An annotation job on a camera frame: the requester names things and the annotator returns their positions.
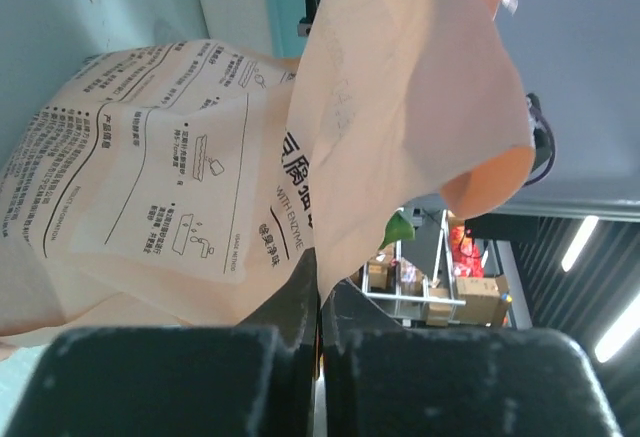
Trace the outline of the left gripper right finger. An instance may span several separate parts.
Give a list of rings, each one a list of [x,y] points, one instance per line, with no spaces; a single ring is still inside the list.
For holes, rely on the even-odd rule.
[[[350,281],[321,310],[332,436],[617,436],[584,351],[545,329],[402,327]]]

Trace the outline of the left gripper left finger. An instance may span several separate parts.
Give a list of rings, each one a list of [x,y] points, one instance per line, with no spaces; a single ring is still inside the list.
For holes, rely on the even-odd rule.
[[[88,327],[40,359],[10,436],[306,436],[319,295],[307,250],[233,327]]]

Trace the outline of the orange cat litter bag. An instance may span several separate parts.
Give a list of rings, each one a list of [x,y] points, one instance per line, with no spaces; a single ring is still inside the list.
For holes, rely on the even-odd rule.
[[[403,204],[461,218],[534,160],[502,0],[320,0],[302,56],[90,60],[1,172],[1,353],[75,327],[236,324],[313,250],[327,297]]]

